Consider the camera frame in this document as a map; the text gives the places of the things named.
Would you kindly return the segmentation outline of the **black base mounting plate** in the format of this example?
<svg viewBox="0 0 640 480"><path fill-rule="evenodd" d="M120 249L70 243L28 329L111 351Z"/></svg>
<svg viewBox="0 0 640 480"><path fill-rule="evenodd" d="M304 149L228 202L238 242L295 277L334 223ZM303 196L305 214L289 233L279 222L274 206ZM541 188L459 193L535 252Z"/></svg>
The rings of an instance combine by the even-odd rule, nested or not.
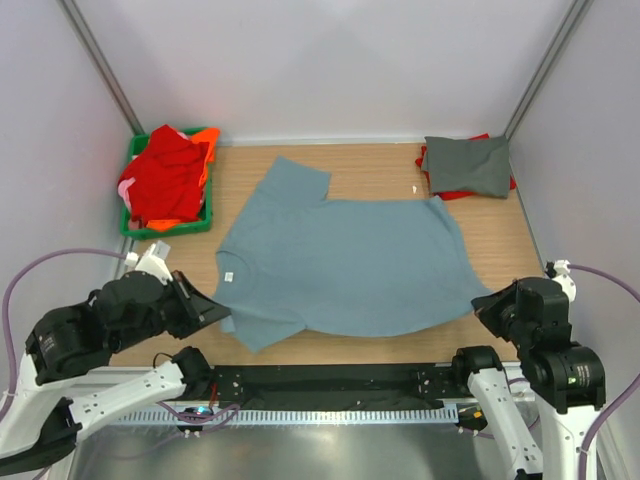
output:
<svg viewBox="0 0 640 480"><path fill-rule="evenodd" d="M226 365L213 368L219 405L261 411L435 410L470 396L448 364Z"/></svg>

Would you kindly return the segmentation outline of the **red t shirt in bin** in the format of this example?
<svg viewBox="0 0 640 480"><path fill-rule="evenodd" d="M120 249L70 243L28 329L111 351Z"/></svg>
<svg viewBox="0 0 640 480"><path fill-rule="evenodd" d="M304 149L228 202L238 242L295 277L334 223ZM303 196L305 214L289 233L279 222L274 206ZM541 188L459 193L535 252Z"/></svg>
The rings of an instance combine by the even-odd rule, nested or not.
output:
<svg viewBox="0 0 640 480"><path fill-rule="evenodd" d="M154 130L118 180L130 219L160 232L197 221L218 136L215 128L193 136L169 125Z"/></svg>

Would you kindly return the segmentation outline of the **blue-grey t shirt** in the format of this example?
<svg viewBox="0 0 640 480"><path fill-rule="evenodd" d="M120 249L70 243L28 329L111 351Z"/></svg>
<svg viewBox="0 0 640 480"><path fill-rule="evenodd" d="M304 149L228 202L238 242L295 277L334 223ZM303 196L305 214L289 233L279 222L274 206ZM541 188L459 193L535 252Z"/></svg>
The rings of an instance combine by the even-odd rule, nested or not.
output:
<svg viewBox="0 0 640 480"><path fill-rule="evenodd" d="M280 157L258 183L216 254L223 332L252 351L305 330L393 337L487 294L441 200L331 200L330 180Z"/></svg>

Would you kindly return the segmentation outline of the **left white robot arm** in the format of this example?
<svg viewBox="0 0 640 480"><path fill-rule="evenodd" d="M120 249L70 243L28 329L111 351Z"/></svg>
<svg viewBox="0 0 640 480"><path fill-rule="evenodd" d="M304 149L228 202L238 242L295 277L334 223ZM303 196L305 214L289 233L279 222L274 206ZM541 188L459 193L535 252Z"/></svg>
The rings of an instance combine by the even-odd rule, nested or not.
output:
<svg viewBox="0 0 640 480"><path fill-rule="evenodd" d="M162 333L185 339L230 314L179 271L134 271L76 305L49 311L25 342L12 405L1 420L1 473L50 466L111 421L148 404L199 400L212 387L202 352L185 347L150 372L84 397L69 391L111 357Z"/></svg>

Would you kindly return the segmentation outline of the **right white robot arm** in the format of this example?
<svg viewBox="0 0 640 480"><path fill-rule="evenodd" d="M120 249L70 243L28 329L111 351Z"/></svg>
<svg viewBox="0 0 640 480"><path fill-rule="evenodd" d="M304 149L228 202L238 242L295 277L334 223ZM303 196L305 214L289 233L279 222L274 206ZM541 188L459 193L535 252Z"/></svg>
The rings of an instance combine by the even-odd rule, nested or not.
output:
<svg viewBox="0 0 640 480"><path fill-rule="evenodd" d="M473 396L497 443L505 479L594 479L590 427L605 405L605 372L597 354L572 339L569 310L576 285L566 273L527 277L472 300L475 316L517 351L534 392L542 440L536 442L512 397L506 369L489 346L461 348L452 387Z"/></svg>

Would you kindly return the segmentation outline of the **pink t shirt in bin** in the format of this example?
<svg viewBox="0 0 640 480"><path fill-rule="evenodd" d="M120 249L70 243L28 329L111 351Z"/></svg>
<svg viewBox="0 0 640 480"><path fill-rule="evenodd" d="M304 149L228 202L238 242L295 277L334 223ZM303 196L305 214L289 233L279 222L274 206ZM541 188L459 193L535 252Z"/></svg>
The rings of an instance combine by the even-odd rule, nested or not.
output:
<svg viewBox="0 0 640 480"><path fill-rule="evenodd" d="M135 184L135 182L136 179L134 177L130 177L120 180L117 185L117 193L123 200L124 206L128 212L131 212L132 210L129 189Z"/></svg>

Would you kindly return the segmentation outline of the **green plastic bin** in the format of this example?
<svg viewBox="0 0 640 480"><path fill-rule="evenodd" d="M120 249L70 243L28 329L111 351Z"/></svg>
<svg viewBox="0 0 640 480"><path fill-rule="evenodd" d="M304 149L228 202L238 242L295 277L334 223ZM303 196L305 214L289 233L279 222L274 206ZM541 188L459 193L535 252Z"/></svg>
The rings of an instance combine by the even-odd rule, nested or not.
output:
<svg viewBox="0 0 640 480"><path fill-rule="evenodd" d="M185 129L185 130L178 130L176 128L174 129L178 131L185 131L188 133L192 133L194 131L198 131L204 128L216 128L216 127L200 127L200 128L191 128L191 129ZM144 135L144 134L136 135L133 137L133 139L130 141L130 144L129 144L127 165L131 162L131 160L133 160L133 158L135 158L137 154L141 153L142 150L146 147L151 133L147 135ZM149 240L149 239L155 239L155 238L170 237L170 236L154 236L150 230L146 229L145 227L141 226L136 222L133 222L130 219L130 214L126 210L124 203L122 207L122 214L121 214L121 220L120 220L120 231L122 235L132 238L134 240Z"/></svg>

